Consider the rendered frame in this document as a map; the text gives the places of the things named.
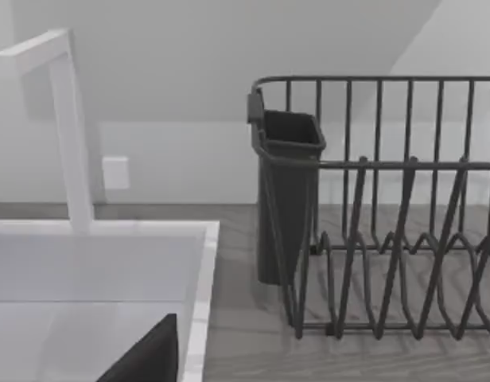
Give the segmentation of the dark grey cutlery holder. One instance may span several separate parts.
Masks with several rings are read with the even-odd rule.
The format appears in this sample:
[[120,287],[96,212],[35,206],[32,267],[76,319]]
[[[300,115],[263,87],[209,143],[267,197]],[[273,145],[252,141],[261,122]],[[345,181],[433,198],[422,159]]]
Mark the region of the dark grey cutlery holder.
[[[274,156],[292,159],[320,159],[326,148],[325,137],[313,115],[292,111],[264,112],[267,151]],[[318,178],[316,170],[295,166],[270,167],[274,183],[283,254],[288,267],[288,281],[293,281],[301,249],[305,206],[308,199],[308,176]],[[259,233],[257,248],[258,280],[267,285],[279,285],[278,265],[274,253],[274,237],[267,205],[266,183],[259,181]]]

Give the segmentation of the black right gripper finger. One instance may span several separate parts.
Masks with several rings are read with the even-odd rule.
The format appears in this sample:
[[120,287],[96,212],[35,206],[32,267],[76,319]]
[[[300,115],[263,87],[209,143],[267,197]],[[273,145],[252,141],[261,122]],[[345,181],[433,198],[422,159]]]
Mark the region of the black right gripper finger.
[[96,382],[178,382],[177,315],[164,316]]

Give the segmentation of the tall white tap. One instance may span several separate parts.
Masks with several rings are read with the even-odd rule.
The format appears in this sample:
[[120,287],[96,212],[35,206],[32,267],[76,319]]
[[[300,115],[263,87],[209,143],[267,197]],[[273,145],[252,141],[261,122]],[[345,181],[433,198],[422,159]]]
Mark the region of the tall white tap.
[[69,224],[73,232],[86,233],[94,222],[94,208],[69,29],[51,29],[0,51],[0,76],[23,76],[42,66],[50,75]]

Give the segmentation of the white sink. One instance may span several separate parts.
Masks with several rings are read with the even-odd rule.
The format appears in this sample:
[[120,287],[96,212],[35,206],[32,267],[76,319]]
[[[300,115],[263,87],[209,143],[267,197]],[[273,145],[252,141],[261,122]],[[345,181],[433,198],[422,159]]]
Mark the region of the white sink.
[[96,382],[167,314],[204,382],[215,220],[0,220],[0,382]]

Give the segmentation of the white wall socket plate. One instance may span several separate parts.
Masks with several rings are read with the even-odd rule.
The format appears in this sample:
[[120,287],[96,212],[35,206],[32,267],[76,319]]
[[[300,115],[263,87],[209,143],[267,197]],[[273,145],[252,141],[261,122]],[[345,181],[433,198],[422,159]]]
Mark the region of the white wall socket plate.
[[107,190],[130,188],[129,158],[125,156],[106,156],[102,160],[103,183]]

